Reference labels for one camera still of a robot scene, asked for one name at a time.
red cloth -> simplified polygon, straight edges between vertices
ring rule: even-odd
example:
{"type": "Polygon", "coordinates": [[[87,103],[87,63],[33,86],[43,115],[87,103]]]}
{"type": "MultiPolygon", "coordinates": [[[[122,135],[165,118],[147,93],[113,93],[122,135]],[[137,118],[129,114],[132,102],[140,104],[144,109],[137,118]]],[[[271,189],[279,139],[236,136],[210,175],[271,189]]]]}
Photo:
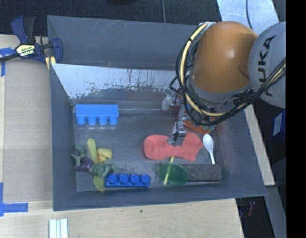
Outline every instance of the red cloth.
{"type": "Polygon", "coordinates": [[[187,132],[182,146],[167,143],[168,136],[151,135],[144,140],[144,154],[151,160],[163,160],[168,157],[180,157],[195,161],[198,151],[203,147],[202,141],[193,132],[187,132]]]}

white plastic spoon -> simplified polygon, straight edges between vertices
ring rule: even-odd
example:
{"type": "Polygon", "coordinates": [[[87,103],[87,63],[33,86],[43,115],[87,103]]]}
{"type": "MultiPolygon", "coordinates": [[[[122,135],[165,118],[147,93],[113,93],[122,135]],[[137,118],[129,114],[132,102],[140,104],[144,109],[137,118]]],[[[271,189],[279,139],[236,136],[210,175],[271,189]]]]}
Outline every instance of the white plastic spoon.
{"type": "Polygon", "coordinates": [[[203,137],[203,143],[204,143],[204,147],[210,154],[211,163],[214,165],[215,162],[213,158],[213,139],[212,137],[209,134],[205,134],[203,137]]]}

blue lego brick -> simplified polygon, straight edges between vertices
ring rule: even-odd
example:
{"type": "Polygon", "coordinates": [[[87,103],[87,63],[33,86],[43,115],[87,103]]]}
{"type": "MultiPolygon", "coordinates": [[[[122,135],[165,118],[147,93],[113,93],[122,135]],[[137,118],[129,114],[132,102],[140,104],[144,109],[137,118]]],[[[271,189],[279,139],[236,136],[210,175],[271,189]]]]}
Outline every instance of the blue lego brick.
{"type": "Polygon", "coordinates": [[[127,175],[110,174],[105,179],[105,186],[108,187],[149,187],[151,178],[149,175],[127,175]]]}
{"type": "Polygon", "coordinates": [[[118,124],[119,109],[118,105],[76,105],[76,123],[78,126],[84,126],[86,121],[90,126],[106,125],[109,123],[114,126],[118,124]]]}
{"type": "Polygon", "coordinates": [[[12,213],[12,212],[28,212],[29,203],[10,203],[5,204],[2,202],[3,195],[3,183],[0,183],[0,217],[4,215],[4,213],[12,213]]]}

green plastic lid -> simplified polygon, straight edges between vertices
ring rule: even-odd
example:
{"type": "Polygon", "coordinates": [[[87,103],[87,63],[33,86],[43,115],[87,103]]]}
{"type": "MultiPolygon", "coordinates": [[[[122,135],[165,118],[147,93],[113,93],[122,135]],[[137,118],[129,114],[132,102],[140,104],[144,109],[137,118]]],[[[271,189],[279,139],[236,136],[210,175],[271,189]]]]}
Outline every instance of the green plastic lid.
{"type": "Polygon", "coordinates": [[[163,164],[159,169],[159,178],[164,181],[167,173],[167,183],[170,185],[180,186],[188,181],[188,172],[180,164],[173,162],[163,164]]]}

yellow stick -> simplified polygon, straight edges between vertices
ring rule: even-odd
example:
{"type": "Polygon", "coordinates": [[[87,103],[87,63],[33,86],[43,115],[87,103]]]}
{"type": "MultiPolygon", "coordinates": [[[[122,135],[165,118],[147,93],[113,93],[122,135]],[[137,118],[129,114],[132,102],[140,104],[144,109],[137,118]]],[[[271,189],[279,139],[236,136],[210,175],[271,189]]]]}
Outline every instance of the yellow stick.
{"type": "MultiPolygon", "coordinates": [[[[173,162],[173,160],[174,160],[174,156],[172,156],[171,157],[171,159],[170,159],[170,163],[172,163],[173,162]]],[[[168,176],[169,176],[169,171],[170,171],[170,169],[171,169],[171,167],[170,166],[168,166],[168,168],[167,168],[167,172],[166,172],[166,175],[165,175],[165,179],[164,179],[164,185],[166,185],[166,183],[167,183],[167,180],[168,180],[168,176]]]]}

